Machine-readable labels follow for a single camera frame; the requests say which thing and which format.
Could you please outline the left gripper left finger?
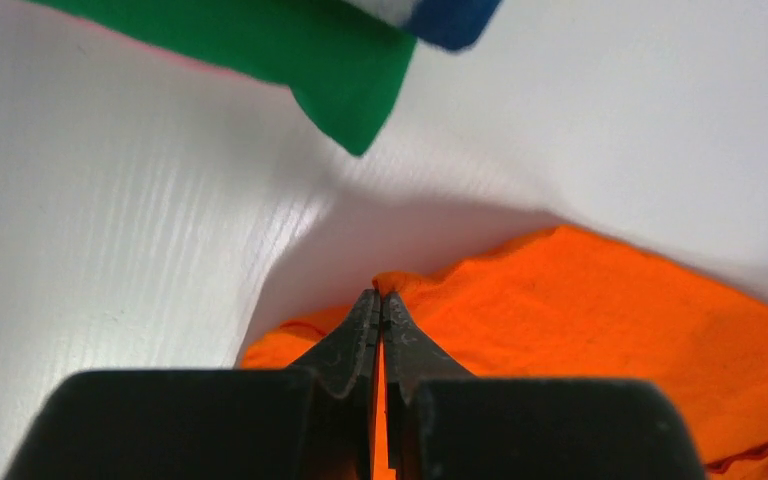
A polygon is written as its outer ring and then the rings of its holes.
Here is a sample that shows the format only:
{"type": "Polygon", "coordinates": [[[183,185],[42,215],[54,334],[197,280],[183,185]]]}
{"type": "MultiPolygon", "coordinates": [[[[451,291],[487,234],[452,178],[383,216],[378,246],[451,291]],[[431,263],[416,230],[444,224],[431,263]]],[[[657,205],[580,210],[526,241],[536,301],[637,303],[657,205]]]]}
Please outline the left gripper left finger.
{"type": "Polygon", "coordinates": [[[10,479],[368,479],[381,299],[289,366],[95,370],[44,402],[10,479]]]}

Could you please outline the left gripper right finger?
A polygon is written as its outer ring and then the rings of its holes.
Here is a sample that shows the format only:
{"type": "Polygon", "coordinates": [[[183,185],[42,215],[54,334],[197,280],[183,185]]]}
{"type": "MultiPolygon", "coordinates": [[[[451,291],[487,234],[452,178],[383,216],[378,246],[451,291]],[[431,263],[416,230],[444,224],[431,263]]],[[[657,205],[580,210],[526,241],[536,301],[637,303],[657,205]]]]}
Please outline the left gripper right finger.
{"type": "Polygon", "coordinates": [[[382,301],[388,463],[400,479],[701,479],[691,435],[652,383],[479,377],[382,301]]]}

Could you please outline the orange t shirt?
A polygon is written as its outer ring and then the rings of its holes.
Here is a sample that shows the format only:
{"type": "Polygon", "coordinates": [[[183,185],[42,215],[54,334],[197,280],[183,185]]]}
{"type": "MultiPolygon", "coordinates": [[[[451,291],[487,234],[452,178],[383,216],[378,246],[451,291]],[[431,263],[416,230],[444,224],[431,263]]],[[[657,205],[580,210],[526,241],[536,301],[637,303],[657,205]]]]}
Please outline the orange t shirt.
{"type": "Polygon", "coordinates": [[[374,284],[473,373],[650,380],[710,478],[768,479],[768,306],[735,289],[571,226],[374,284]]]}

